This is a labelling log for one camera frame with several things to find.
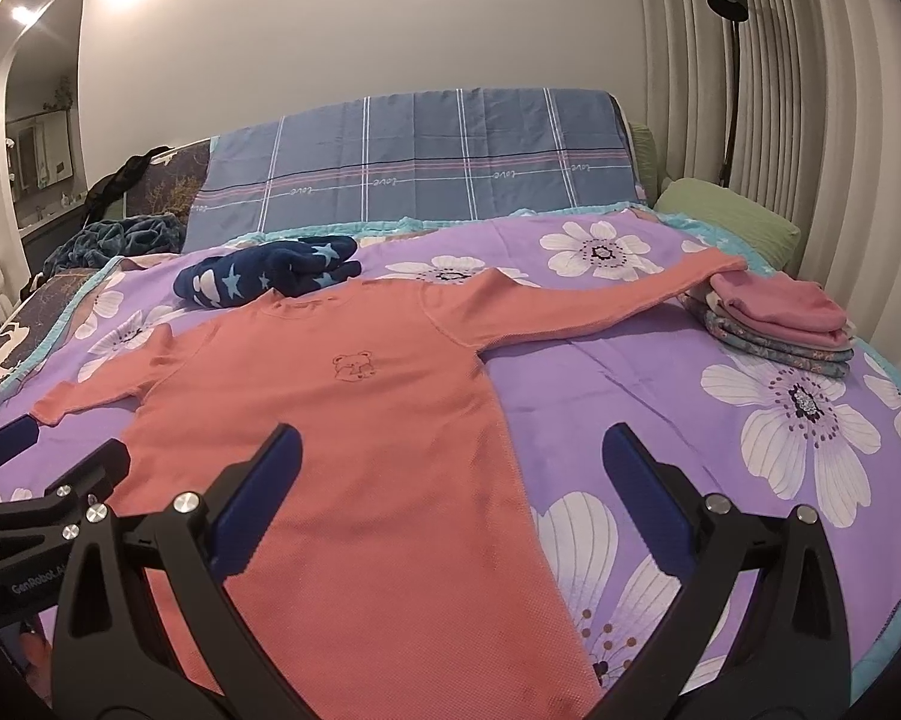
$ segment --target white curtain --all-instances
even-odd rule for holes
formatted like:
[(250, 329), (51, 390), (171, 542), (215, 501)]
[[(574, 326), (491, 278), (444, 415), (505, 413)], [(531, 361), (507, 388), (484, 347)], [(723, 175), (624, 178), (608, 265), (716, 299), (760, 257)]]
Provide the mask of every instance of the white curtain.
[[(647, 124), (672, 178), (716, 181), (730, 116), (730, 25), (707, 0), (643, 0)], [(731, 189), (810, 226), (824, 133), (813, 0), (749, 0)]]
[(819, 7), (827, 121), (800, 276), (823, 284), (901, 370), (901, 4)]

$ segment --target shirt sleeve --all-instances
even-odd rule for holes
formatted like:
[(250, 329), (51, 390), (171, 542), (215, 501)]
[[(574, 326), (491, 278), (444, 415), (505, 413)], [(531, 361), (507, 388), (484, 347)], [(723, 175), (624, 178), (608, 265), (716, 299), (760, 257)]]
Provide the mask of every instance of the shirt sleeve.
[(180, 367), (213, 335), (216, 322), (205, 322), (180, 336), (158, 324), (144, 346), (107, 360), (84, 382), (60, 382), (34, 404), (31, 415), (55, 425), (68, 413), (135, 397), (141, 403), (160, 382)]
[(684, 293), (713, 274), (746, 267), (743, 258), (708, 248), (684, 256), (660, 274), (594, 290), (528, 287), (491, 268), (461, 286), (420, 282), (421, 302), (447, 336), (484, 351), (509, 343), (595, 333)]

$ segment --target white wall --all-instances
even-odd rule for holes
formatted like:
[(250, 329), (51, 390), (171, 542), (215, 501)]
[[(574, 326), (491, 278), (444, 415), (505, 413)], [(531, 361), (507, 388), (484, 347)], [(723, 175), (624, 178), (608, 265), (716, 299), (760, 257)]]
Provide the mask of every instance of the white wall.
[[(12, 6), (50, 1), (4, 0), (0, 63), (21, 30), (8, 18)], [(604, 88), (642, 121), (639, 3), (84, 0), (77, 98), (86, 179), (92, 184), (161, 143), (360, 95), (480, 85)], [(0, 186), (0, 204), (4, 195)], [(18, 247), (1, 241), (10, 234), (5, 216), (0, 210), (0, 254), (16, 261), (5, 262), (16, 286), (26, 271)]]

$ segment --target pink folded clothing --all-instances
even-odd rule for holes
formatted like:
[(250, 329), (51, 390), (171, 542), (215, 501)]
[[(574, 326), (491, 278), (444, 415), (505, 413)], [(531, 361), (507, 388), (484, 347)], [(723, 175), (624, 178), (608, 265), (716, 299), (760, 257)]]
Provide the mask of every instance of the pink folded clothing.
[(741, 314), (732, 306), (728, 306), (720, 299), (720, 295), (711, 292), (707, 295), (708, 306), (714, 314), (727, 317), (739, 322), (749, 330), (765, 338), (775, 338), (777, 341), (794, 343), (797, 346), (807, 346), (810, 349), (826, 349), (827, 351), (841, 351), (852, 347), (851, 337), (844, 328), (828, 333), (812, 333), (809, 330), (795, 330), (793, 327), (784, 327), (783, 324), (773, 322), (758, 322), (756, 319)]
[(794, 281), (787, 274), (769, 278), (750, 271), (716, 274), (711, 276), (711, 287), (728, 310), (757, 322), (809, 333), (834, 333), (847, 323), (847, 313), (819, 284)]

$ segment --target green pillow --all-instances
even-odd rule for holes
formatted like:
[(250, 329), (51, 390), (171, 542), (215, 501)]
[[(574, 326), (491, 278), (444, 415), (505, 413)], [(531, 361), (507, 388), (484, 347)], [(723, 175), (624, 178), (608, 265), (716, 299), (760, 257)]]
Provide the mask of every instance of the green pillow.
[(715, 224), (744, 239), (778, 271), (788, 264), (801, 231), (752, 200), (735, 191), (698, 178), (681, 178), (660, 195), (655, 211), (686, 214)]
[(657, 145), (654, 133), (646, 124), (630, 122), (631, 143), (634, 146), (636, 175), (647, 193), (647, 204), (651, 208), (660, 195), (660, 181), (657, 177)]

